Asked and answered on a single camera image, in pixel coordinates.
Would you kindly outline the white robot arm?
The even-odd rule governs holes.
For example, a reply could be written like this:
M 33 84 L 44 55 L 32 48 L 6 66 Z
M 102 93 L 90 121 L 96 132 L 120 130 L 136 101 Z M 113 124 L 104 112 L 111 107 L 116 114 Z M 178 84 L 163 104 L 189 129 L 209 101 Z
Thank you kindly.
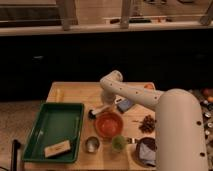
M 208 171 L 202 110 L 193 94 L 131 86 L 117 70 L 102 77 L 100 86 L 107 95 L 120 95 L 155 112 L 157 171 Z

